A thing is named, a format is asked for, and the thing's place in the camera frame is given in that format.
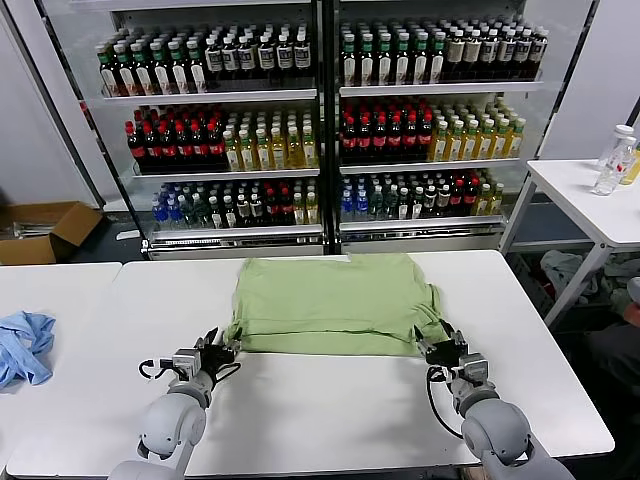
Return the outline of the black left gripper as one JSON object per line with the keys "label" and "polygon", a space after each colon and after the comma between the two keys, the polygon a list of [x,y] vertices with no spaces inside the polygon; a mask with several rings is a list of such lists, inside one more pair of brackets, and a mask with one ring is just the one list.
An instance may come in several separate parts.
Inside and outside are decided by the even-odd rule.
{"label": "black left gripper", "polygon": [[200,352],[201,369],[213,381],[223,381],[237,371],[236,353],[242,349],[242,328],[228,328],[224,332],[224,345],[215,343],[218,328],[215,327],[194,345]]}

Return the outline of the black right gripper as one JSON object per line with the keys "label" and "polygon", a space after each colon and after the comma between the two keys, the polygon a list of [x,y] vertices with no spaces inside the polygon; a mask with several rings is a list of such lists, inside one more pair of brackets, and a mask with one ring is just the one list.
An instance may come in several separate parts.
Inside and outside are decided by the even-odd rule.
{"label": "black right gripper", "polygon": [[429,343],[421,330],[414,325],[413,331],[420,354],[425,357],[426,363],[433,366],[441,366],[448,369],[458,367],[460,358],[468,354],[468,344],[460,330],[455,329],[445,320],[440,321],[447,341],[434,345]]}

